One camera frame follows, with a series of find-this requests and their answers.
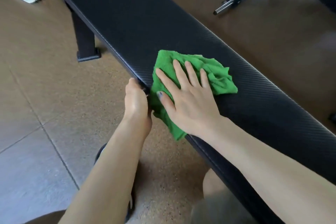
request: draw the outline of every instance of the carbon fiber texture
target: carbon fiber texture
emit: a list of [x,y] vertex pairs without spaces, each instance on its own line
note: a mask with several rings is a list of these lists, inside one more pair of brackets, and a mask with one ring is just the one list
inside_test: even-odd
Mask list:
[[[216,97],[222,115],[336,185],[336,137],[171,0],[65,0],[146,87],[160,49],[230,67],[239,92]],[[204,141],[188,141],[260,223],[281,223],[242,174]]]

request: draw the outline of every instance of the forearm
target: forearm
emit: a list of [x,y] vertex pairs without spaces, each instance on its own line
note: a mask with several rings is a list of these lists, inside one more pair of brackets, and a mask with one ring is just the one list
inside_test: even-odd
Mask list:
[[224,117],[204,139],[241,171],[285,223],[336,223],[336,187],[321,176]]
[[136,122],[120,123],[61,224],[124,223],[145,139],[142,130]]

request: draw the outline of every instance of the right hand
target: right hand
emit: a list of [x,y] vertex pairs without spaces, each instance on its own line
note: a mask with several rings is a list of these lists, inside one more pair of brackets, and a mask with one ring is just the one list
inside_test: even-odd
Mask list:
[[202,85],[200,85],[189,61],[185,62],[189,79],[177,60],[173,61],[173,65],[181,89],[159,68],[155,72],[173,96],[175,104],[166,93],[160,91],[157,95],[172,122],[184,132],[203,138],[206,129],[221,117],[213,98],[208,76],[204,69],[201,69]]

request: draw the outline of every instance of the left hand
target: left hand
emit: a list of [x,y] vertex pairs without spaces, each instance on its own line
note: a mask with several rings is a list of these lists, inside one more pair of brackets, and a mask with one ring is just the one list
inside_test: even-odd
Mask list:
[[147,137],[152,128],[151,110],[145,92],[134,78],[130,78],[126,85],[125,114],[123,120],[135,123],[135,126],[143,128]]

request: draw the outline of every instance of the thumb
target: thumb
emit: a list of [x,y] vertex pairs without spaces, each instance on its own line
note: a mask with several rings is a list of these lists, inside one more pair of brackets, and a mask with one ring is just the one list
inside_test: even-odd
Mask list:
[[158,91],[156,94],[157,97],[160,99],[161,104],[166,109],[168,116],[172,118],[172,116],[176,112],[173,101],[171,101],[170,97],[163,91]]

